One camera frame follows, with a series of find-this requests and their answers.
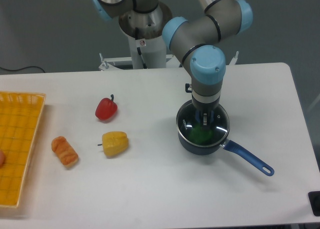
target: bread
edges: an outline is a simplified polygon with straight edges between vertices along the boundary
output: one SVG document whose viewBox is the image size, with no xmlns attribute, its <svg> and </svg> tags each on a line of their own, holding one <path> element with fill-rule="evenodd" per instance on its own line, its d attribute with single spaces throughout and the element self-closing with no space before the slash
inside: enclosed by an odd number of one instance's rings
<svg viewBox="0 0 320 229">
<path fill-rule="evenodd" d="M 66 168 L 70 168 L 78 162 L 78 154 L 63 136 L 53 139 L 51 148 Z"/>
</svg>

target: blue handle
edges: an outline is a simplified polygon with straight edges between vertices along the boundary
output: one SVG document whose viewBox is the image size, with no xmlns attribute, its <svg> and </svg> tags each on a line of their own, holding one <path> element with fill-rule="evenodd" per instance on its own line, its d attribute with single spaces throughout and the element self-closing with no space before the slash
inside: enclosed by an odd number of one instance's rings
<svg viewBox="0 0 320 229">
<path fill-rule="evenodd" d="M 275 173 L 275 170 L 271 166 L 269 166 L 268 164 L 260 160 L 258 157 L 253 155 L 250 151 L 246 150 L 245 148 L 243 148 L 238 143 L 235 143 L 232 140 L 229 140 L 224 145 L 223 149 L 229 152 L 238 154 L 240 157 L 245 159 L 248 163 L 255 166 L 257 169 L 259 169 L 261 172 L 263 172 L 269 177 L 271 177 Z"/>
</svg>

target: toy vegetable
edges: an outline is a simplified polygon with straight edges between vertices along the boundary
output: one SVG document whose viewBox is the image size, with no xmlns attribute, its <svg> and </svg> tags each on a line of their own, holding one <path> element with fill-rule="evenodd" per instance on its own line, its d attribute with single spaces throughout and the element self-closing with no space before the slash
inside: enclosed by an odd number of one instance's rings
<svg viewBox="0 0 320 229">
<path fill-rule="evenodd" d="M 103 152 L 107 157 L 113 157 L 129 146 L 127 134 L 123 131 L 110 131 L 102 135 Z"/>
<path fill-rule="evenodd" d="M 98 104 L 95 110 L 95 116 L 101 121 L 111 118 L 117 111 L 118 106 L 114 102 L 114 95 L 111 95 L 111 99 L 103 98 Z"/>
</svg>

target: black cable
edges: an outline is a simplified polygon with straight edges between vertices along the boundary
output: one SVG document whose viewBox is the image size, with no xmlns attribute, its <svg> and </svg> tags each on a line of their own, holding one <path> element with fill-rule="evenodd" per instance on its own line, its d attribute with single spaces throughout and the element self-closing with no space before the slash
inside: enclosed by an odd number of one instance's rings
<svg viewBox="0 0 320 229">
<path fill-rule="evenodd" d="M 24 70 L 24 69 L 28 69 L 28 68 L 38 68 L 43 73 L 46 73 L 45 70 L 43 70 L 40 66 L 37 66 L 37 65 L 30 65 L 30 66 L 22 67 L 22 68 L 19 68 L 19 69 L 6 69 L 6 68 L 3 68 L 3 67 L 0 66 L 1 70 L 7 71 L 7 72 L 18 72 L 18 71 L 21 71 L 21 70 Z"/>
</svg>

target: yellow tray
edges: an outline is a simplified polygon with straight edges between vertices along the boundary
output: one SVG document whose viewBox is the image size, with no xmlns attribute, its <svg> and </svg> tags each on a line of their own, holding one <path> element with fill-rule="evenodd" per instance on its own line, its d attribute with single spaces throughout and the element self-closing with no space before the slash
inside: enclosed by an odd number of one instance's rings
<svg viewBox="0 0 320 229">
<path fill-rule="evenodd" d="M 0 207 L 19 205 L 46 94 L 0 91 Z"/>
</svg>

